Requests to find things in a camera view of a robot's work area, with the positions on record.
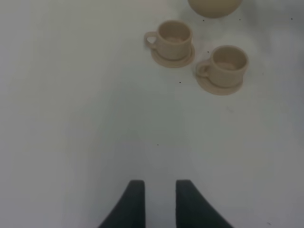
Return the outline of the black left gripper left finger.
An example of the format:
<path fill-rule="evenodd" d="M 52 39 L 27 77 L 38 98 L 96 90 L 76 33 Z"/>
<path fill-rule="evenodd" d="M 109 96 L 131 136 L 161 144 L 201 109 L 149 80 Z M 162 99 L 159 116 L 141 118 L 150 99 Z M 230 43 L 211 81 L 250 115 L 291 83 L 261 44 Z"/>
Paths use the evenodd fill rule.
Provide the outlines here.
<path fill-rule="evenodd" d="M 145 184 L 143 180 L 132 180 L 99 228 L 143 227 L 145 227 Z"/>

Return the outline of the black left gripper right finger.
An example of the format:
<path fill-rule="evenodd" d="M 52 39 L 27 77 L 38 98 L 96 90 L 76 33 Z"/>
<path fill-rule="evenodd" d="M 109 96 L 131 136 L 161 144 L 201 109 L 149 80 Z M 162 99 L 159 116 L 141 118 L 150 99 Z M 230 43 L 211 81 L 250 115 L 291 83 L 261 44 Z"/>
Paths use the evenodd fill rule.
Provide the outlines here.
<path fill-rule="evenodd" d="M 176 227 L 233 228 L 190 180 L 176 181 Z"/>

